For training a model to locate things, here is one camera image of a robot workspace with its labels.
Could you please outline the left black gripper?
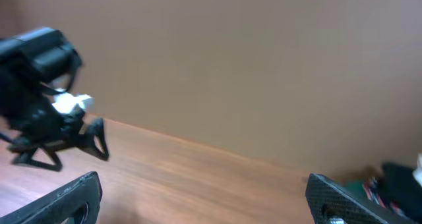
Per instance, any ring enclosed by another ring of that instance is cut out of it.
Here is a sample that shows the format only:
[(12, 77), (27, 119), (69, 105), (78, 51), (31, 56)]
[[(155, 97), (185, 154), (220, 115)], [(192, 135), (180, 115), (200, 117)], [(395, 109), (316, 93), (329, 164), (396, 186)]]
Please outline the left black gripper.
[[(46, 98), (25, 103), (2, 99), (1, 116), (11, 130), (20, 132), (14, 138), (1, 136), (9, 143), (7, 149), (17, 153), (11, 161), (13, 165), (61, 171), (63, 164), (56, 152), (73, 147), (100, 160), (109, 160), (104, 120), (95, 118), (82, 134), (85, 111), (78, 106), (63, 115)], [(49, 162), (34, 158), (39, 150)]]

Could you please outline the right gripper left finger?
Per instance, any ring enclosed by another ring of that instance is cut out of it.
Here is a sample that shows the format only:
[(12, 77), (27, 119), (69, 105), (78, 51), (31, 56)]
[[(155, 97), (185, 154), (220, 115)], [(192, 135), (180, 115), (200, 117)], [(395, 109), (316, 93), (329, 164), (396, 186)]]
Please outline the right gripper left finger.
[(1, 224), (96, 224), (101, 199), (98, 173), (91, 171), (1, 217)]

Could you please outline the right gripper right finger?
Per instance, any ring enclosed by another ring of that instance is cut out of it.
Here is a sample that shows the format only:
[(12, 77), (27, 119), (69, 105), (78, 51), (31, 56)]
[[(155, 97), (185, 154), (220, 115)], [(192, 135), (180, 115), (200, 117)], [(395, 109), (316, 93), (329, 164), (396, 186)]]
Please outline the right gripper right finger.
[(321, 174), (309, 175), (305, 197), (317, 224), (414, 224)]

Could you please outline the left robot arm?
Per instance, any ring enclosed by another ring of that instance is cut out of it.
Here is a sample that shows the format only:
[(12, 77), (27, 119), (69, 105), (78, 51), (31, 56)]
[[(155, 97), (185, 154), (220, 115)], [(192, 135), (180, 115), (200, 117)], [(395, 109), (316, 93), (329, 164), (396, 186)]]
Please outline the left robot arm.
[(84, 122), (94, 99), (70, 93), (81, 66), (60, 30), (43, 27), (1, 39), (1, 116), (20, 133), (1, 139), (15, 154), (14, 165), (60, 171), (57, 154), (71, 148), (109, 159), (104, 120)]

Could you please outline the red plaid shirt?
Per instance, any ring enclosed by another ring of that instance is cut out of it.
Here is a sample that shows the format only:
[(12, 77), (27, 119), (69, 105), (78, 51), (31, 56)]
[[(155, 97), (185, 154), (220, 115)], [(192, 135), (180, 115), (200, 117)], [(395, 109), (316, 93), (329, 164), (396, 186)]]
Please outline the red plaid shirt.
[(407, 218), (404, 211), (393, 201), (390, 191), (386, 187), (386, 181), (383, 177), (371, 177), (363, 182), (363, 190), (367, 198), (378, 205), (393, 211), (399, 216)]

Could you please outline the beige cream garment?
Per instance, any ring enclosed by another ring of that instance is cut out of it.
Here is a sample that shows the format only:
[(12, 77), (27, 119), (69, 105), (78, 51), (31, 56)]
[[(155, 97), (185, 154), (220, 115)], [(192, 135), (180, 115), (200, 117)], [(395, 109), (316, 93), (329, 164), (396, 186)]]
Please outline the beige cream garment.
[(417, 156), (417, 167), (412, 173), (413, 178), (422, 186), (422, 154)]

